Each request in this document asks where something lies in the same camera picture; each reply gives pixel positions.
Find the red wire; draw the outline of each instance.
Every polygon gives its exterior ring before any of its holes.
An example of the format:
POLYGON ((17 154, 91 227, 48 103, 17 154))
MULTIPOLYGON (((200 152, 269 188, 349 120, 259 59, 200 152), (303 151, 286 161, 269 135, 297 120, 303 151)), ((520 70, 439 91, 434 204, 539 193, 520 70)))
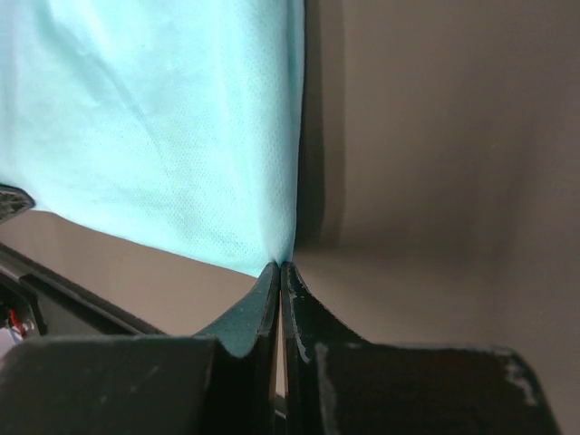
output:
POLYGON ((22 325, 20 324, 20 322, 18 322, 18 319, 16 318, 16 311, 9 310, 8 315, 10 315, 10 322, 12 322, 14 327, 18 330, 18 333, 24 337, 24 328, 22 327, 22 325))

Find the beige surface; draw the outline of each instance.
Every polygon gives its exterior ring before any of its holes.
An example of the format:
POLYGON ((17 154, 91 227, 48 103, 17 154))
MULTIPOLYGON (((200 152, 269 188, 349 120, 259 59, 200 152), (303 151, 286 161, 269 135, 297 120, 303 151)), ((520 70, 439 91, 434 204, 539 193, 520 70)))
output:
MULTIPOLYGON (((515 347, 580 433, 580 5, 307 3, 306 283, 374 341, 515 347)), ((0 240, 174 334, 253 281, 44 214, 0 240)))

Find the white scuff mark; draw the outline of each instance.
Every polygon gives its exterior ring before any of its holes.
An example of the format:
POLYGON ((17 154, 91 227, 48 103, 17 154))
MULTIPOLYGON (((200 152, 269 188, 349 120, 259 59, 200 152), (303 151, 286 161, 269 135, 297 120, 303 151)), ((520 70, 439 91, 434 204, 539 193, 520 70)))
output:
POLYGON ((538 406, 537 397, 534 394, 534 387, 532 384, 524 377, 522 368, 517 365, 513 360, 509 360, 506 364, 506 380, 516 385, 524 393, 524 402, 528 406, 538 406))

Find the light blue fabric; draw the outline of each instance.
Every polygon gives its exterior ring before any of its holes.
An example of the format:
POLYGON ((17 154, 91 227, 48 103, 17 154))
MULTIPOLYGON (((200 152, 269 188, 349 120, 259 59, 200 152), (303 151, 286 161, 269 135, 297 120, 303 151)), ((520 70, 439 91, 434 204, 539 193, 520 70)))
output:
POLYGON ((0 183, 252 276, 291 256, 303 0, 0 0, 0 183))

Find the gray surface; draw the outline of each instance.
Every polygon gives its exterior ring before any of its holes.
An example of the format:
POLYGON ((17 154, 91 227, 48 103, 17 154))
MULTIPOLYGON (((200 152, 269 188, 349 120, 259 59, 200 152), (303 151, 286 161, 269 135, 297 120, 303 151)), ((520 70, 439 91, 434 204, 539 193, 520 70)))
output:
MULTIPOLYGON (((306 283, 374 341, 515 347, 580 432, 580 5, 307 3, 306 283)), ((0 240, 174 334, 253 283, 44 214, 0 240)))

